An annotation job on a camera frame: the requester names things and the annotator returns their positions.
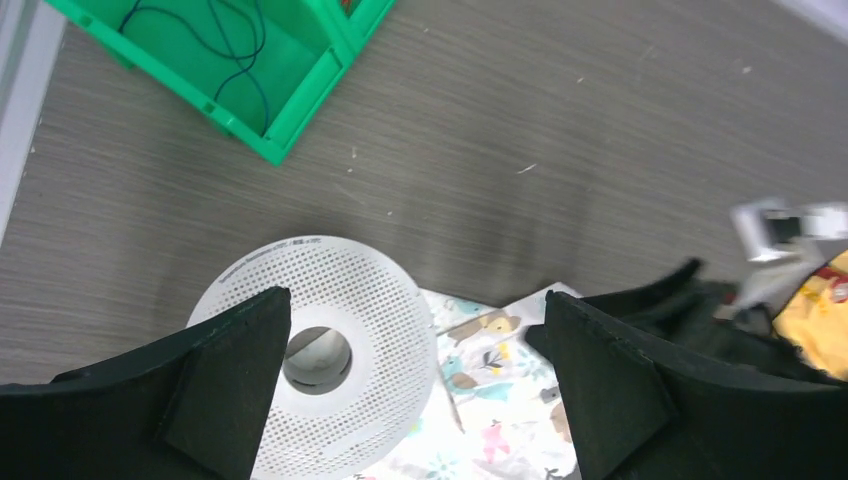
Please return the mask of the yellow printed cloth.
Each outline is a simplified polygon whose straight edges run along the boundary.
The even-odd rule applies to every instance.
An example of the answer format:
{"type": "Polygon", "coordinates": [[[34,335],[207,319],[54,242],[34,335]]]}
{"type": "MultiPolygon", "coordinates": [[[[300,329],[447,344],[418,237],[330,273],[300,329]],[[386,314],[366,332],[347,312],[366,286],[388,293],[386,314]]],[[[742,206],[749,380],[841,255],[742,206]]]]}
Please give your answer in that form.
{"type": "Polygon", "coordinates": [[[773,321],[812,367],[847,379],[847,253],[813,272],[773,321]]]}

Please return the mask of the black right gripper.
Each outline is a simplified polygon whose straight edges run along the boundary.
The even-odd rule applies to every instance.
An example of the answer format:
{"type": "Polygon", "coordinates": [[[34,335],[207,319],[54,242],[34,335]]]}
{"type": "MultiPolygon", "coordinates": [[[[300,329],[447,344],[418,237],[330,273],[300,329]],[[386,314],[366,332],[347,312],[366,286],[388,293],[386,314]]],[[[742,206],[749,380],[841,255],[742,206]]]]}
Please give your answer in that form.
{"type": "MultiPolygon", "coordinates": [[[[835,383],[826,373],[804,363],[796,347],[773,335],[764,308],[749,310],[738,320],[716,319],[719,301],[733,296],[736,287],[698,279],[701,266],[700,260],[690,259],[651,284],[584,296],[582,301],[629,327],[725,363],[802,382],[835,383]]],[[[563,386],[580,382],[586,386],[621,382],[633,386],[644,380],[642,373],[623,366],[623,358],[616,352],[607,358],[563,364],[564,355],[573,350],[565,344],[569,339],[549,336],[544,325],[533,325],[525,332],[527,345],[555,367],[563,386]]]]}

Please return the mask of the white perforated cable spool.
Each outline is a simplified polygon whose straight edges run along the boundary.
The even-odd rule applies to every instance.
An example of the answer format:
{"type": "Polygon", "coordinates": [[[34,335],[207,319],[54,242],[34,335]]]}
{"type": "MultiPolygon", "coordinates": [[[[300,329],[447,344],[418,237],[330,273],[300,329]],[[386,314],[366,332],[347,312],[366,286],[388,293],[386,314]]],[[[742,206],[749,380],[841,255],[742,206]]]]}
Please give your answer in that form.
{"type": "Polygon", "coordinates": [[[253,467],[256,479],[344,479],[412,430],[435,384],[436,335],[420,288],[382,252],[299,236],[233,263],[204,292],[196,325],[273,286],[291,294],[291,332],[325,329],[279,373],[253,467]]]}

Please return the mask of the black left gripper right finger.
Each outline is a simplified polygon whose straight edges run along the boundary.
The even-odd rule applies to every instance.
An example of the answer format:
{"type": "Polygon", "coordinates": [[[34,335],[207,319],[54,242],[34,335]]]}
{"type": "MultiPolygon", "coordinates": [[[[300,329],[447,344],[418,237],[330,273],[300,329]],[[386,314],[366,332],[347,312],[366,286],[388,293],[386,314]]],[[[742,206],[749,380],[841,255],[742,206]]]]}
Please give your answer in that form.
{"type": "Polygon", "coordinates": [[[847,389],[764,374],[549,292],[544,327],[586,479],[843,479],[847,389]]]}

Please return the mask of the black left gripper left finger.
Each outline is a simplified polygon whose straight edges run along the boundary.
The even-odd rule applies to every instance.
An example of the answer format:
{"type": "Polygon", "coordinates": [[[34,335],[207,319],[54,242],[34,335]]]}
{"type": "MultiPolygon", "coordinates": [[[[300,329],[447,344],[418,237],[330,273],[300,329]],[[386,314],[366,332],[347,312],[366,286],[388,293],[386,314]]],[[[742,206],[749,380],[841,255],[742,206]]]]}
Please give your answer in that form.
{"type": "Polygon", "coordinates": [[[5,479],[247,479],[291,329],[268,288],[43,384],[1,388],[5,479]]]}

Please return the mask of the green plastic divided bin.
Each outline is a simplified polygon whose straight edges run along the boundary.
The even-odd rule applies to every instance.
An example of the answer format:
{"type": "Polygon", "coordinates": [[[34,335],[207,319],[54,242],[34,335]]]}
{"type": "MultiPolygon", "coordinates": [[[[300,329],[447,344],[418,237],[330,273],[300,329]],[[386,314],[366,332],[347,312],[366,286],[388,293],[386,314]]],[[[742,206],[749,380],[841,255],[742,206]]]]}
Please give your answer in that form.
{"type": "Polygon", "coordinates": [[[273,165],[292,149],[391,1],[54,1],[273,165]]]}

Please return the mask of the white patterned cloth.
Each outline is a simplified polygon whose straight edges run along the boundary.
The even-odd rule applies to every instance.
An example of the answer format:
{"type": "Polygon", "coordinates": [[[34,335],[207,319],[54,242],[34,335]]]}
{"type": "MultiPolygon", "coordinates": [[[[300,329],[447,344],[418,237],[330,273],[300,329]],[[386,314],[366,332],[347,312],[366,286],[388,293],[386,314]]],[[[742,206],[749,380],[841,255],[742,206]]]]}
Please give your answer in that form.
{"type": "Polygon", "coordinates": [[[359,478],[579,478],[553,367],[523,340],[546,293],[490,307],[424,291],[441,375],[413,430],[359,478]]]}

